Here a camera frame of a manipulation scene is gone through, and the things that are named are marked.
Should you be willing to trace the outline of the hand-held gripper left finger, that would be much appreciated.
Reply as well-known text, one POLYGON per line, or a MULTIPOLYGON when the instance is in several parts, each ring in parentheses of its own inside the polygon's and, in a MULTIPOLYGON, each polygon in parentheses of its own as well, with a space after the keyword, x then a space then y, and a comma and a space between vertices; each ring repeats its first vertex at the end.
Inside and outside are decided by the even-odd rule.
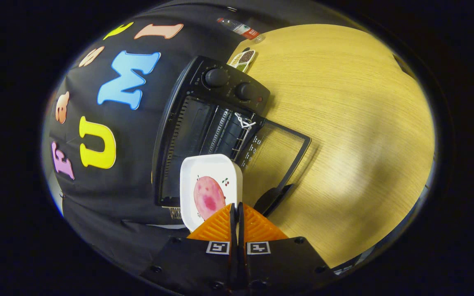
POLYGON ((229 231, 229 241, 170 237, 140 276, 170 294, 229 294, 235 205, 217 214, 225 214, 223 226, 229 231))

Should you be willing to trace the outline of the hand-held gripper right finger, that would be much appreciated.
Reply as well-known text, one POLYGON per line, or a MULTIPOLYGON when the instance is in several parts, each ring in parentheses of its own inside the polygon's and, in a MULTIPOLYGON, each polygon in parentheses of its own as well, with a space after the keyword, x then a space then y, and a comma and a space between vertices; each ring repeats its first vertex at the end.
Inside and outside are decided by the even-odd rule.
POLYGON ((287 237, 254 208, 240 203, 237 236, 239 291, 316 291, 332 270, 303 236, 287 237))

